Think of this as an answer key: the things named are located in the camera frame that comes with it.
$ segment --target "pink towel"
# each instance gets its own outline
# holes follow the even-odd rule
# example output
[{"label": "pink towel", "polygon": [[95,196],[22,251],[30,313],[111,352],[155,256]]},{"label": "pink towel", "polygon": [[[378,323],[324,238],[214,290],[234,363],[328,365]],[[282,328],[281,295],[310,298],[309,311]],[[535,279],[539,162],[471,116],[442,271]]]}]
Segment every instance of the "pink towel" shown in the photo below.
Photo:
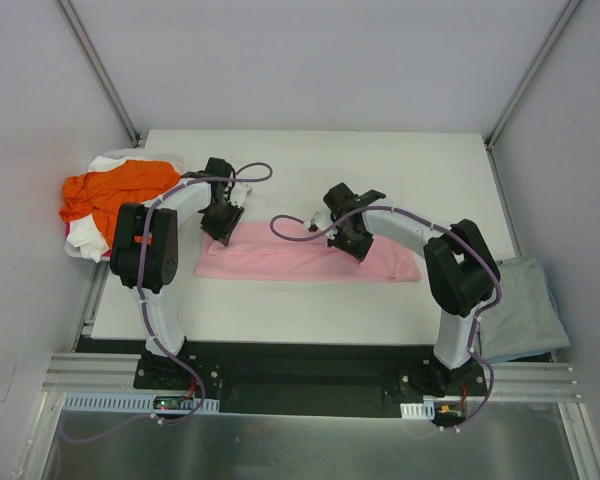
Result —
[{"label": "pink towel", "polygon": [[[281,233],[308,235],[300,224],[282,223]],[[384,237],[374,242],[360,263],[327,247],[325,237],[289,242],[276,237],[269,223],[241,223],[224,247],[205,235],[196,276],[226,280],[286,280],[300,282],[417,282],[420,269],[411,250]]]}]

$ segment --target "white wall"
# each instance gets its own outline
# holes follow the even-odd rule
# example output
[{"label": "white wall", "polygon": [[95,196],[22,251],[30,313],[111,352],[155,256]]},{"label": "white wall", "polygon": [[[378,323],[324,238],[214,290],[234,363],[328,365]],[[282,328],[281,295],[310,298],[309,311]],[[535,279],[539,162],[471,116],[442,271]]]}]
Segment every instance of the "white wall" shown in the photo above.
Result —
[{"label": "white wall", "polygon": [[62,182],[126,144],[54,2],[0,2],[0,478],[50,352],[69,345],[92,268],[63,253]]},{"label": "white wall", "polygon": [[600,439],[600,0],[584,2],[496,153],[523,250],[546,260]]},{"label": "white wall", "polygon": [[141,131],[493,128],[565,0],[74,0]]}]

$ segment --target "white vent strip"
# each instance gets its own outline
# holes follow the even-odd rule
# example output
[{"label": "white vent strip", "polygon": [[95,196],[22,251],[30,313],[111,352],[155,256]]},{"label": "white vent strip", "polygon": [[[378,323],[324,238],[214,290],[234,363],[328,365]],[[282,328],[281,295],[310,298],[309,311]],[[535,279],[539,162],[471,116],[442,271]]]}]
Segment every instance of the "white vent strip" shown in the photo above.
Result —
[{"label": "white vent strip", "polygon": [[[122,394],[122,393],[68,393],[64,409],[73,412],[120,412],[120,413],[182,413],[193,408],[193,400],[186,400],[178,405],[177,410],[154,410],[154,395]],[[205,400],[198,413],[218,413],[218,400]]]},{"label": "white vent strip", "polygon": [[401,403],[400,413],[405,420],[433,420],[435,418],[435,407],[431,401]]}]

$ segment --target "gray towel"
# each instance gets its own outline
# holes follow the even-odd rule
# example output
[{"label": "gray towel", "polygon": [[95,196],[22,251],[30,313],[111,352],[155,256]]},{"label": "gray towel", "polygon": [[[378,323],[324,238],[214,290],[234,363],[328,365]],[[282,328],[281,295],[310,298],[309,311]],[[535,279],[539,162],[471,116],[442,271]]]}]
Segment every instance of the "gray towel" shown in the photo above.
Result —
[{"label": "gray towel", "polygon": [[502,302],[482,316],[476,342],[480,355],[504,361],[569,346],[536,259],[504,260],[498,268]]}]

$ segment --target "cable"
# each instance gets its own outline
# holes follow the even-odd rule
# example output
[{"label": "cable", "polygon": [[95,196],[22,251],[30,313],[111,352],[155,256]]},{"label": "cable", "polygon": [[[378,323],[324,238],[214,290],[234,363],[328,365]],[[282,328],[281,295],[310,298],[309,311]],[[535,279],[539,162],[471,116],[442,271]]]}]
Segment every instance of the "cable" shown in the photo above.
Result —
[{"label": "cable", "polygon": [[467,341],[467,350],[469,351],[469,355],[471,356],[471,358],[474,359],[476,362],[478,362],[483,367],[486,367],[487,370],[489,370],[489,387],[487,388],[487,393],[484,396],[484,399],[482,400],[480,405],[478,405],[478,408],[476,408],[471,413],[471,415],[469,415],[462,422],[461,425],[464,425],[465,423],[470,421],[472,418],[474,418],[476,416],[476,414],[478,414],[484,408],[484,406],[487,404],[487,402],[491,398],[491,394],[493,393],[493,385],[495,382],[493,367],[491,366],[491,364],[488,361],[486,361],[485,359],[483,359],[482,357],[480,357],[478,354],[475,353],[474,348],[473,348],[473,342],[475,340],[476,332],[478,329],[478,323],[479,323],[480,316],[484,312],[489,310],[490,308],[495,307],[502,300],[502,288],[500,287],[500,282],[498,281],[498,277],[496,277],[493,270],[491,270],[489,265],[487,265],[487,262],[485,262],[484,259],[480,255],[478,255],[478,252],[476,252],[473,248],[471,248],[471,246],[469,244],[467,244],[467,242],[465,242],[462,238],[460,238],[456,233],[452,232],[450,229],[443,227],[441,225],[437,225],[437,224],[427,220],[426,218],[423,218],[419,215],[416,215],[413,212],[410,212],[409,210],[405,210],[403,208],[398,208],[398,207],[389,207],[389,206],[384,206],[384,205],[369,205],[367,207],[361,207],[361,208],[356,208],[354,210],[351,210],[350,212],[345,213],[342,217],[338,218],[335,222],[333,222],[325,230],[321,230],[321,231],[319,231],[313,235],[309,235],[307,237],[290,237],[288,235],[284,235],[284,234],[278,232],[275,229],[275,223],[281,219],[292,220],[292,221],[298,222],[298,223],[304,223],[299,218],[293,217],[291,215],[276,215],[275,217],[273,217],[271,219],[271,222],[269,223],[269,228],[271,228],[271,231],[273,232],[274,235],[276,235],[279,238],[282,238],[283,240],[289,240],[291,242],[309,242],[311,240],[316,240],[317,238],[320,238],[323,235],[326,235],[327,233],[329,233],[331,230],[336,228],[338,225],[340,225],[342,222],[344,222],[348,218],[350,218],[354,215],[357,215],[358,213],[369,212],[369,211],[399,213],[401,215],[404,215],[405,217],[410,218],[411,220],[414,220],[414,221],[420,223],[421,225],[424,225],[425,227],[428,227],[428,228],[435,230],[437,232],[440,232],[442,234],[448,235],[453,240],[455,240],[456,243],[458,243],[469,255],[471,255],[475,259],[476,262],[478,262],[478,264],[482,267],[482,269],[489,276],[489,279],[493,283],[493,286],[496,290],[496,297],[494,298],[494,300],[491,303],[483,305],[478,310],[476,310],[475,313],[473,314],[473,321],[471,323],[471,330],[469,332],[469,339]]},{"label": "cable", "polygon": [[159,423],[166,423],[166,424],[182,423],[182,422],[186,421],[195,412],[197,412],[200,408],[202,408],[204,401],[206,399],[206,395],[207,395],[206,390],[204,388],[204,384],[202,382],[202,379],[200,378],[198,373],[193,368],[191,368],[186,363],[182,362],[179,358],[177,358],[175,355],[173,355],[171,352],[169,352],[164,347],[162,342],[160,342],[160,340],[156,337],[155,331],[151,327],[151,322],[149,321],[149,313],[147,311],[146,295],[142,288],[142,282],[144,280],[144,268],[145,268],[145,262],[146,262],[146,257],[147,257],[147,245],[148,245],[148,241],[149,241],[149,230],[150,230],[150,226],[151,226],[151,217],[153,216],[153,212],[156,210],[156,208],[160,204],[162,204],[164,202],[164,200],[168,199],[173,194],[175,194],[175,193],[179,192],[180,190],[183,190],[184,188],[187,188],[191,185],[195,185],[197,183],[202,183],[202,182],[205,182],[205,183],[208,183],[208,182],[258,183],[258,182],[264,182],[266,180],[269,180],[273,176],[273,169],[271,168],[270,165],[268,165],[264,162],[254,162],[254,163],[249,163],[247,165],[244,165],[242,168],[240,168],[236,172],[236,176],[239,175],[241,172],[243,172],[249,168],[256,167],[256,166],[265,167],[269,172],[267,173],[267,175],[265,175],[264,177],[260,177],[260,178],[203,177],[203,178],[194,178],[186,183],[181,183],[181,184],[173,187],[171,190],[168,190],[166,193],[162,194],[162,199],[158,198],[151,204],[151,206],[149,207],[149,210],[147,211],[147,216],[146,216],[146,219],[144,222],[144,230],[142,233],[142,244],[140,247],[140,259],[138,262],[138,283],[136,285],[140,299],[143,302],[142,307],[141,307],[142,320],[144,322],[145,328],[147,329],[147,332],[149,333],[149,336],[153,338],[154,343],[160,349],[160,351],[162,353],[164,353],[165,356],[168,357],[171,361],[173,361],[178,366],[180,366],[184,370],[186,370],[187,373],[189,373],[189,375],[191,375],[191,378],[195,382],[195,385],[198,385],[200,387],[200,401],[198,402],[198,404],[194,408],[189,410],[185,415],[182,415],[182,416],[180,416],[178,418],[174,418],[174,419],[167,419],[164,417],[159,417],[155,413],[152,413],[152,414],[142,413],[139,415],[134,415],[133,417],[126,419],[125,421],[119,423],[115,427],[110,428],[109,430],[105,430],[104,432],[101,432],[101,433],[98,433],[96,435],[93,435],[91,437],[86,437],[86,438],[71,438],[69,435],[67,435],[65,427],[64,427],[66,416],[65,416],[65,414],[63,414],[60,419],[60,422],[59,422],[58,434],[60,435],[60,438],[62,438],[64,441],[66,441],[68,443],[73,443],[73,444],[90,443],[90,442],[99,440],[101,438],[107,437],[107,436],[111,435],[112,433],[115,433],[118,430],[120,430],[121,428],[125,427],[126,425],[129,425],[130,423],[133,423],[136,420],[139,420],[141,418],[158,417]]}]

